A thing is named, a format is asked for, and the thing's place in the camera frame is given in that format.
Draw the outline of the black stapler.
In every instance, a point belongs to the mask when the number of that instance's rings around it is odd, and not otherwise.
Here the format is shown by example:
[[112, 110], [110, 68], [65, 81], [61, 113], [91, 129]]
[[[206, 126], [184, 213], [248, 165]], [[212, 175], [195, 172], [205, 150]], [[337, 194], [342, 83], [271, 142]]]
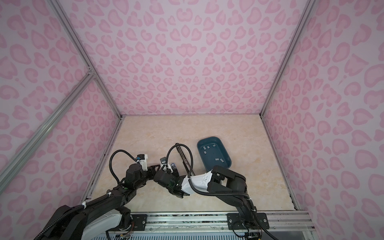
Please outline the black stapler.
[[190, 164], [189, 160], [187, 159], [186, 154], [183, 152], [182, 148], [183, 148], [183, 146], [181, 146], [179, 143], [176, 143], [177, 152], [179, 153], [179, 155], [182, 159], [182, 162], [183, 162], [183, 166], [184, 166], [186, 172], [188, 173], [191, 170], [191, 164]]

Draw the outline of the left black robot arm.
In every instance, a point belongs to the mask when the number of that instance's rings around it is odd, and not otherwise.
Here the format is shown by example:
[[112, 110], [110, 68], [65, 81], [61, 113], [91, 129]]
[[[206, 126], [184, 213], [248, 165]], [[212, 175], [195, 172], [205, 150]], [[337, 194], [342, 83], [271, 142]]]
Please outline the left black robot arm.
[[75, 207], [59, 207], [35, 239], [80, 240], [91, 222], [129, 203], [136, 196], [137, 190], [145, 186], [147, 181], [153, 180], [160, 169], [160, 165], [149, 166], [146, 171], [141, 164], [130, 165], [126, 176], [105, 195]]

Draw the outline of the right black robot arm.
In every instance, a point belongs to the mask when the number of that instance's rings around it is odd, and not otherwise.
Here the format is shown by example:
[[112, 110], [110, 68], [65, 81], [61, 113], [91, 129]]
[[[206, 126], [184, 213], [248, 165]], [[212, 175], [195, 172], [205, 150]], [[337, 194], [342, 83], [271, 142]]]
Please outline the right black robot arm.
[[221, 166], [198, 176], [179, 176], [163, 170], [156, 172], [154, 182], [167, 189], [170, 194], [183, 198], [191, 194], [216, 197], [235, 207], [244, 227], [260, 229], [257, 221], [257, 209], [247, 191], [246, 178]]

